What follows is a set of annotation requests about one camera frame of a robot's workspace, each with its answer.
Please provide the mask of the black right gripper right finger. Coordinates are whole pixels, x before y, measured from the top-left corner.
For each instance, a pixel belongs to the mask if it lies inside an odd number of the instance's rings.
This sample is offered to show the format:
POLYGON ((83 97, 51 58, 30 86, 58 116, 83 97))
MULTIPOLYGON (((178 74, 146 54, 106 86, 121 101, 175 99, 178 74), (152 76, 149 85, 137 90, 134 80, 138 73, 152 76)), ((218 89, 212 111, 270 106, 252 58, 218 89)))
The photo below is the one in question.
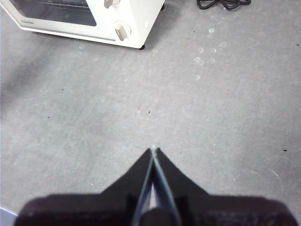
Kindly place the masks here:
POLYGON ((285 204, 256 196, 212 195, 183 174, 161 151, 156 165, 176 219, 183 226, 296 226, 285 204))

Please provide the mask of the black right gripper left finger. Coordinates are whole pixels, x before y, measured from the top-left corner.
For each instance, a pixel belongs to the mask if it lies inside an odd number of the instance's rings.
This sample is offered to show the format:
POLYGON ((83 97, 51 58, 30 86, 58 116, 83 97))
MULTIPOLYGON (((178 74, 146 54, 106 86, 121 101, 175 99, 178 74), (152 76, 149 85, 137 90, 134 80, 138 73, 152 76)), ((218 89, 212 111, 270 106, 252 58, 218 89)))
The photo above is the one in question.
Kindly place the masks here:
POLYGON ((50 194, 28 201, 16 226, 129 226, 152 167, 147 149, 129 170, 101 193, 50 194))

